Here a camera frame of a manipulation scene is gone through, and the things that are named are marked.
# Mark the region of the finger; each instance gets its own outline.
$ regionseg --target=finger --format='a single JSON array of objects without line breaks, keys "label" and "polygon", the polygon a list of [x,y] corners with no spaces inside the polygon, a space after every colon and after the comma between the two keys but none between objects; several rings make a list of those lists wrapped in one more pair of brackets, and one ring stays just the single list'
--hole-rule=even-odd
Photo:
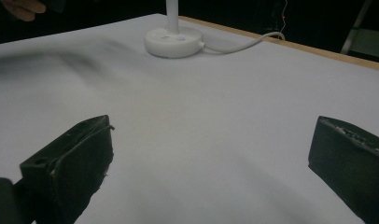
[{"label": "finger", "polygon": [[44,4],[37,0],[4,0],[13,6],[22,7],[34,13],[44,13],[47,9]]},{"label": "finger", "polygon": [[27,9],[12,6],[9,3],[3,2],[4,7],[9,11],[12,15],[22,21],[33,21],[35,19],[35,13],[31,12]]}]

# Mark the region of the white pole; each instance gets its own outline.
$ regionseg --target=white pole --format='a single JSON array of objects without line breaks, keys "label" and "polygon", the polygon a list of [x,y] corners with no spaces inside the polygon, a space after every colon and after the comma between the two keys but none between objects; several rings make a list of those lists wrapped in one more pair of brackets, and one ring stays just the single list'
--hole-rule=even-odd
[{"label": "white pole", "polygon": [[178,0],[166,0],[167,31],[178,35]]}]

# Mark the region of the white stand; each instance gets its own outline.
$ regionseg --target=white stand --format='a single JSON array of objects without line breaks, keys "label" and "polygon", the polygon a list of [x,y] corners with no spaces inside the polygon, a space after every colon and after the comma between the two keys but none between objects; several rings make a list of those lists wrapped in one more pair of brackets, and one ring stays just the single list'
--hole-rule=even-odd
[{"label": "white stand", "polygon": [[166,0],[167,27],[146,34],[147,51],[163,58],[184,58],[202,48],[201,32],[178,26],[178,0]]}]

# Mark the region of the dark background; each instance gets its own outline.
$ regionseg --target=dark background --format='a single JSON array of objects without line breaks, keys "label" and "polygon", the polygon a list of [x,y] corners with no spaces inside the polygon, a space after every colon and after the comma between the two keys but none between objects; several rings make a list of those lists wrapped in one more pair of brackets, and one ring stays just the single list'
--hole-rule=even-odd
[{"label": "dark background", "polygon": [[[288,0],[284,34],[291,42],[340,52],[364,1]],[[282,29],[285,3],[285,0],[179,0],[180,15],[257,34]],[[67,0],[62,14],[48,11],[32,22],[0,19],[0,43],[153,13],[165,14],[164,0]],[[362,26],[379,30],[379,0],[373,1]]]}]

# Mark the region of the round white base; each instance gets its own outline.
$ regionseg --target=round white base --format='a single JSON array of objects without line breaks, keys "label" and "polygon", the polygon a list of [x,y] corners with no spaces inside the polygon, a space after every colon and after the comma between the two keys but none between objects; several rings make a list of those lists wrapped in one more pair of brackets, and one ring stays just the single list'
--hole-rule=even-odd
[{"label": "round white base", "polygon": [[148,32],[145,38],[147,51],[163,58],[191,56],[202,48],[202,43],[202,33],[189,27],[179,27],[179,34],[159,28]]}]

